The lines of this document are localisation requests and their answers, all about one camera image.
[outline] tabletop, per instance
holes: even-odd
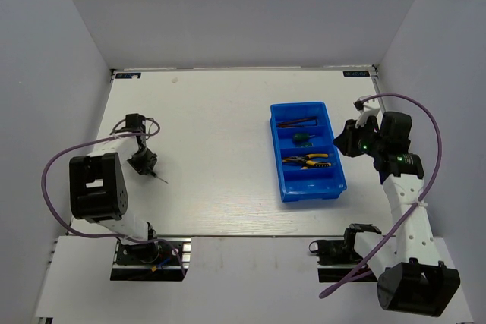
[[[130,209],[160,235],[329,236],[353,222],[387,231],[390,206],[367,156],[341,156],[348,189],[339,199],[282,203],[269,123],[272,104],[323,101],[336,136],[358,117],[353,102],[373,94],[370,77],[343,71],[143,71],[113,79],[98,137],[128,113],[160,123],[147,145],[168,184],[123,166]]]

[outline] green screwdriver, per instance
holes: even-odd
[[[316,137],[315,134],[309,133],[296,133],[292,136],[292,142],[294,144],[301,144],[303,142],[307,142],[311,138]]]

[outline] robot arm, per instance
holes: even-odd
[[[125,126],[115,133],[145,133],[145,121],[143,115],[127,115]],[[125,161],[139,175],[156,176],[153,167],[157,155],[147,148],[145,136],[110,140],[87,156],[71,159],[71,211],[76,219],[99,224],[125,237],[147,241],[156,237],[156,233],[149,222],[129,209],[122,173]],[[158,257],[158,244],[135,244],[125,239],[121,239],[121,244],[143,262],[150,263]]]
[[[333,143],[344,156],[367,154],[374,158],[395,224],[418,202],[424,187],[421,160],[409,153],[412,119],[403,113],[385,112],[378,127],[380,106],[376,99],[358,101],[355,106],[360,117],[348,120]],[[459,287],[459,273],[447,268],[437,251],[425,207],[420,202],[397,231],[396,252],[385,244],[368,261],[378,278],[378,300],[385,310],[440,316]],[[344,251],[368,255],[382,239],[380,232],[370,227],[352,225],[347,229]]]

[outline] yellow handle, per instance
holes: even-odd
[[[312,153],[310,155],[306,155],[306,157],[308,159],[318,159],[318,158],[326,159],[327,157],[329,157],[329,155],[327,153]]]

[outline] blue plastic bin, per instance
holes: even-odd
[[[272,118],[273,148],[276,169],[279,176],[280,195],[284,203],[303,199],[336,199],[346,190],[346,180],[342,171],[337,148],[333,145],[333,130],[323,102],[296,102],[275,104],[270,107]],[[278,123],[300,118],[317,116],[315,122],[306,122],[298,127],[277,127]],[[312,147],[298,147],[292,142],[296,133],[309,133],[315,137],[309,142]],[[300,165],[282,163],[282,158],[304,156],[309,153],[327,153],[331,167],[301,169]]]

